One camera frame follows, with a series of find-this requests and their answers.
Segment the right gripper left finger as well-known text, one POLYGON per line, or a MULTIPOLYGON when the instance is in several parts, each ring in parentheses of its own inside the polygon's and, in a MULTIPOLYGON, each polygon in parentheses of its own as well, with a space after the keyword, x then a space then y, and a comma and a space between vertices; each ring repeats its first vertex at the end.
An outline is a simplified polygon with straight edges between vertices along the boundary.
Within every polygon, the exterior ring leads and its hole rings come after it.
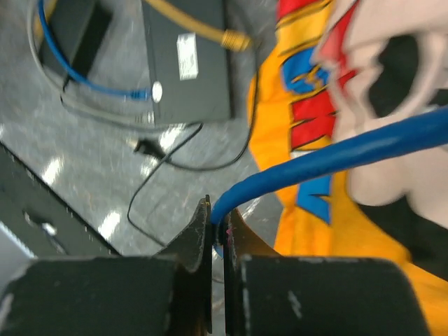
POLYGON ((2 335, 207 335, 211 204, 152 256, 40 258, 1 294, 2 335))

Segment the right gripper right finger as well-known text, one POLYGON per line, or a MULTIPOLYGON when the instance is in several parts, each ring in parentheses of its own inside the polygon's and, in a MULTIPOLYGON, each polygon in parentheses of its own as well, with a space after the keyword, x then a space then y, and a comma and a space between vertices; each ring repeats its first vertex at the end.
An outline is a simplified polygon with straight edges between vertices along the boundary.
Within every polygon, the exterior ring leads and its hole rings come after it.
POLYGON ((238 211, 222 228, 228 335, 427 335, 404 273, 379 258, 285 257, 238 211))

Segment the black network switch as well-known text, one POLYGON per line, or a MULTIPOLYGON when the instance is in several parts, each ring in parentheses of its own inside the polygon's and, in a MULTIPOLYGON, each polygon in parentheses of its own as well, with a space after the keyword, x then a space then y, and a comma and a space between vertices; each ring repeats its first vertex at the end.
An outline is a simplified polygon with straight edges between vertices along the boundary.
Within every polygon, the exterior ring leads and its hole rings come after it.
POLYGON ((142 1, 153 122, 223 122, 232 118, 228 52, 142 1))

